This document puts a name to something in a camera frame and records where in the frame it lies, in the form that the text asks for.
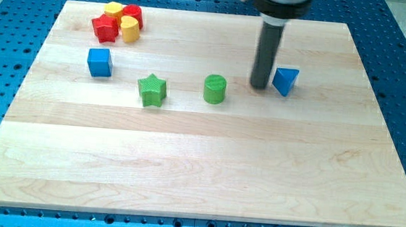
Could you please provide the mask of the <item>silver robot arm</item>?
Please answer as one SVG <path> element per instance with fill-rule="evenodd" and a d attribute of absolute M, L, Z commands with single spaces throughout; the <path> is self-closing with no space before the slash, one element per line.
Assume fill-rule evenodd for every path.
<path fill-rule="evenodd" d="M 312 0 L 242 0 L 250 1 L 258 10 L 263 21 L 269 25 L 281 27 L 291 19 L 306 15 Z"/>

